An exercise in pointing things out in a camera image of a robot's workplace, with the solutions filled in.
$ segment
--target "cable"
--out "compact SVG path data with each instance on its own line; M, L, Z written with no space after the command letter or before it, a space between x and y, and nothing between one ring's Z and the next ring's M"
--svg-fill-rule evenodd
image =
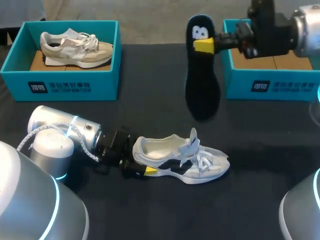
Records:
M33 130L32 132L30 132L22 141L21 143L19 144L19 146L17 147L17 151L20 152L20 150L22 149L22 147L25 145L25 143L30 139L32 138L35 134L39 133L40 131L42 130L45 130L45 129L56 129L60 132L63 133L63 135L66 135L66 133L61 129L59 128L58 126L68 126L68 127L71 127L71 129L77 134L77 136L79 137L79 141L80 141L80 144L81 144L81 148L82 150L84 151L84 153L86 155L89 156L89 158L95 160L96 162L100 162L100 159L93 155L92 153L90 153L85 145L85 141L84 141L84 138L82 137L81 135L81 132L79 131L79 129L72 123L69 123L69 122L63 122L63 121L59 121L59 122L55 122L55 123L52 123L52 124L47 124L47 125L42 125L38 128L36 128L35 130Z

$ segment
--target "open shoe box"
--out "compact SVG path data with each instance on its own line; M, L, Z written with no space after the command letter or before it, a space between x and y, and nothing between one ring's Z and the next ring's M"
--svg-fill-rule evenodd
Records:
M223 31L233 33L239 21L225 19ZM222 51L224 83L228 99L313 101L320 83L320 64L283 56L246 59L238 49Z
M45 66L39 51L41 33L58 35L68 28L113 44L110 65L94 69ZM117 21L30 21L22 25L0 74L16 101L116 100L121 54Z

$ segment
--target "black table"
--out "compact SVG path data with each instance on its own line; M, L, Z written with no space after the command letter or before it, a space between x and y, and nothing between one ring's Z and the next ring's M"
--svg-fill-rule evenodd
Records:
M224 92L220 56L215 63ZM150 138L187 138L195 127L201 144L222 150L231 163L228 173L206 184L124 179L117 168L99 175L77 154L67 186L88 209L88 239L282 240L281 199L320 167L319 129L308 103L222 95L216 117L198 123L184 100L186 68L184 44L124 45L118 100L110 102L15 102L1 81L0 140L18 146L38 105Z

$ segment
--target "sneaker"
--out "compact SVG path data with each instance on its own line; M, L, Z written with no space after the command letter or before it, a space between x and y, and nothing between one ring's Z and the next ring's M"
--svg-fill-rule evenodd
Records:
M139 137L133 146L134 160L157 169L150 176L174 176L186 184L202 184L219 178L230 167L222 151L200 145L197 131L190 138L171 135L163 139Z
M47 66L96 68L108 62L113 54L112 44L98 41L94 34L78 33L71 28L60 35L43 32L40 43Z

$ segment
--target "shoe sole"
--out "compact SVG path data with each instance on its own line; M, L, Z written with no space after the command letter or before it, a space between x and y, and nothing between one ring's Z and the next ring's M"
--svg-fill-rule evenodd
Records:
M207 182L210 182L212 180L215 180L219 177L221 177L223 174L219 174L213 177L209 177L209 178L190 178L190 177L186 177L186 176L182 176L178 173L175 173L173 171L169 171L169 170L162 170L162 169L157 169L156 174L152 174L152 175L148 175L148 177L161 177L161 176L172 176L172 177L176 177L178 179L180 179L182 182L184 182L185 184L204 184Z
M56 58L56 57L46 57L44 64L46 66L68 66L68 65L74 65L78 66L82 69L92 69L99 67L106 62L108 62L111 59L111 57L103 59L101 61L96 61L96 62L82 62L82 61L77 61L74 59L64 59L64 58Z

